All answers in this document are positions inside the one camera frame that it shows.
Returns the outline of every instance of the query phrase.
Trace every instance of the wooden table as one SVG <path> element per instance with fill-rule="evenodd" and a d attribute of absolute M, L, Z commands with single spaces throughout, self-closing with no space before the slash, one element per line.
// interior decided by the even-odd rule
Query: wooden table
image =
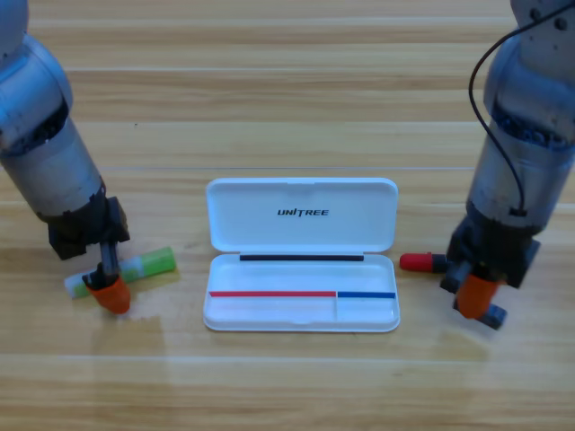
<path fill-rule="evenodd" d="M 226 176 L 384 176 L 400 189 L 386 254 L 443 251 L 483 132 L 466 99 L 505 0 L 33 0 L 74 118 L 128 213 L 129 257 L 179 273 L 111 317 L 71 301 L 46 227 L 0 179 L 0 427 L 6 430 L 573 430 L 575 184 L 500 332 L 397 269 L 384 335 L 216 333 L 204 189 Z M 478 83 L 481 89 L 482 79 Z"/>

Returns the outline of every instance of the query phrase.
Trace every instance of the black cable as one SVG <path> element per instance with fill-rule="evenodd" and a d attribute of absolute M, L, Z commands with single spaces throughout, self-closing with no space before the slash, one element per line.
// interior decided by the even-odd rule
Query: black cable
<path fill-rule="evenodd" d="M 487 125 L 485 120 L 483 119 L 482 114 L 479 111 L 479 108 L 477 108 L 477 103 L 475 102 L 475 97 L 473 96 L 473 87 L 475 84 L 475 78 L 477 77 L 477 73 L 479 72 L 479 69 L 481 69 L 481 67 L 483 66 L 483 63 L 485 63 L 485 60 L 487 60 L 487 58 L 489 58 L 489 56 L 491 54 L 493 54 L 493 52 L 497 48 L 499 48 L 501 45 L 503 45 L 506 41 L 508 41 L 511 38 L 514 38 L 518 34 L 529 31 L 529 30 L 533 29 L 534 27 L 537 27 L 538 25 L 543 24 L 544 22 L 551 20 L 552 18 L 556 17 L 557 15 L 559 15 L 565 11 L 568 11 L 569 9 L 571 9 L 574 6 L 575 6 L 575 1 L 565 5 L 564 7 L 557 9 L 554 12 L 547 14 L 546 16 L 543 16 L 543 17 L 533 21 L 532 23 L 526 25 L 525 27 L 520 27 L 520 28 L 516 29 L 515 31 L 512 31 L 511 33 L 507 34 L 506 36 L 503 36 L 501 39 L 499 39 L 495 43 L 495 45 L 493 45 L 491 48 L 489 48 L 487 50 L 487 52 L 485 54 L 483 54 L 483 57 L 479 60 L 479 62 L 475 66 L 475 69 L 471 73 L 471 78 L 469 79 L 469 100 L 471 101 L 471 106 L 473 108 L 473 111 L 475 112 L 477 119 L 479 120 L 479 122 L 481 123 L 483 128 L 485 129 L 485 132 L 487 132 L 487 135 L 491 139 L 492 143 L 496 146 L 496 148 L 501 153 L 501 156 L 505 159 L 505 162 L 507 163 L 507 165 L 511 169 L 511 173 L 513 174 L 513 178 L 515 179 L 515 182 L 517 183 L 517 188 L 519 190 L 519 208 L 518 208 L 519 213 L 525 212 L 525 190 L 523 189 L 523 184 L 521 184 L 521 179 L 519 178 L 518 172 L 515 169 L 515 166 L 513 166 L 513 162 L 509 158 L 509 155 L 505 152 L 505 150 L 503 149 L 503 147 L 500 144 L 500 141 L 497 140 L 497 137 L 495 137 L 493 132 L 491 132 L 491 129 L 489 128 L 489 126 Z"/>

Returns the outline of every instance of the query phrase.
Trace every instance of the blue line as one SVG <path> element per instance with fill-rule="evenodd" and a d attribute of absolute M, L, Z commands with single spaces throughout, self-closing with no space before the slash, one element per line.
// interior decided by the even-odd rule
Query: blue line
<path fill-rule="evenodd" d="M 338 292 L 338 298 L 395 299 L 395 294 L 389 292 Z"/>

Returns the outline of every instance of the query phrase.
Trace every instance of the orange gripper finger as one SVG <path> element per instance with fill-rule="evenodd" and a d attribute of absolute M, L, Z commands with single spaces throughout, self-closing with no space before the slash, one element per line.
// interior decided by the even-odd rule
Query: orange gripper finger
<path fill-rule="evenodd" d="M 467 319 L 479 319 L 488 310 L 500 282 L 469 276 L 456 294 L 457 308 Z"/>
<path fill-rule="evenodd" d="M 124 314 L 128 312 L 130 301 L 129 289 L 124 280 L 122 280 L 122 277 L 118 277 L 111 286 L 99 290 L 93 290 L 88 287 L 88 290 L 92 296 L 96 298 L 96 301 L 106 310 L 114 314 Z"/>

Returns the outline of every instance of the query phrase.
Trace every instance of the white case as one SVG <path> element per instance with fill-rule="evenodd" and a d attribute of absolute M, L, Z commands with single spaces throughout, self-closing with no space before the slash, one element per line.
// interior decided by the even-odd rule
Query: white case
<path fill-rule="evenodd" d="M 238 178 L 207 188 L 212 330 L 387 332 L 400 322 L 398 191 L 378 178 Z"/>

